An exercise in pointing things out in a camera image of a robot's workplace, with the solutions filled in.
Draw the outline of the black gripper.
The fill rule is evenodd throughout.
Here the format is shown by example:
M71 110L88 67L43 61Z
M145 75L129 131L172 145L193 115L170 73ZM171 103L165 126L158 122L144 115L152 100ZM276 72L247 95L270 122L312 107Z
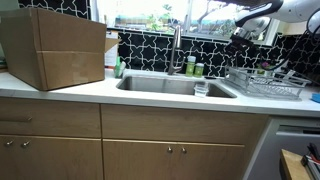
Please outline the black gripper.
M226 46L226 54L228 56L234 56L238 52L243 52L246 48L254 45L252 41L238 35L232 35L230 39L231 41Z

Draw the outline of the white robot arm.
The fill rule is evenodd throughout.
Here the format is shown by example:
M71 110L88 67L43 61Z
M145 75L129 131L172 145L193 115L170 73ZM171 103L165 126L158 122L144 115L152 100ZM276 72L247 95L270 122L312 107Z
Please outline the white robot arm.
M236 30L225 53L234 55L245 47L252 47L251 37L259 35L272 19L285 23L306 23L306 31L320 36L320 0L269 0L241 10L235 17Z

